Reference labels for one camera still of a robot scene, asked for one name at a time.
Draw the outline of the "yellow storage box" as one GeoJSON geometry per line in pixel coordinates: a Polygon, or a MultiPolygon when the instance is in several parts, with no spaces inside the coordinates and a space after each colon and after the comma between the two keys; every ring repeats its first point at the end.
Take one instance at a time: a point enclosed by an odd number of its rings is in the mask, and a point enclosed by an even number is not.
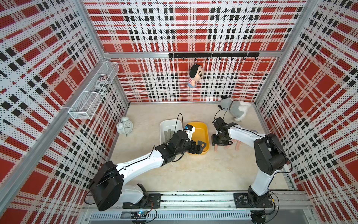
{"type": "Polygon", "coordinates": [[[210,150],[210,145],[211,145],[207,125],[203,122],[189,122],[188,124],[195,127],[195,132],[193,134],[192,140],[195,141],[196,143],[198,141],[205,142],[207,144],[207,147],[205,148],[207,153],[210,150]]]}

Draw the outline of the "white storage box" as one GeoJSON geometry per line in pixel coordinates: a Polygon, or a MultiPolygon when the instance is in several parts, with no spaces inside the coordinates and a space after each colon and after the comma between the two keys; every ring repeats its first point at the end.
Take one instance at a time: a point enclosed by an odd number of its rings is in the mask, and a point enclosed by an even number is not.
{"type": "Polygon", "coordinates": [[[167,143],[174,132],[183,130],[182,122],[179,119],[164,120],[159,125],[160,144],[167,143]]]}

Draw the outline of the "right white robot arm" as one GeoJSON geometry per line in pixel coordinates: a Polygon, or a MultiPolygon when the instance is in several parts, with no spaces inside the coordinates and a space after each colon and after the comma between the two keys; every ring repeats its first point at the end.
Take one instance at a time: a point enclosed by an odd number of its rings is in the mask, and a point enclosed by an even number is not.
{"type": "Polygon", "coordinates": [[[212,135],[212,145],[229,146],[234,141],[244,143],[254,149],[258,172],[248,188],[248,205],[261,207],[269,205],[269,187],[276,174],[281,173],[289,161],[276,135],[256,133],[244,129],[236,123],[227,124],[219,117],[213,121],[216,134],[212,135]]]}

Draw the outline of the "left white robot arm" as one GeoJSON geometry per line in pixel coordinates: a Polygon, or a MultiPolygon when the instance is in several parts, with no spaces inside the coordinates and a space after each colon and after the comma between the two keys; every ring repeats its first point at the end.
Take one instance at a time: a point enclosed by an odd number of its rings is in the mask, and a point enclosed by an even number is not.
{"type": "Polygon", "coordinates": [[[88,185],[94,204],[99,211],[106,211],[123,196],[123,203],[144,207],[149,194],[141,184],[126,187],[129,181],[152,169],[176,161],[177,155],[185,153],[200,155],[206,146],[205,142],[193,141],[186,131],[179,130],[167,143],[154,146],[150,153],[142,157],[118,164],[112,161],[106,162],[88,185]]]}

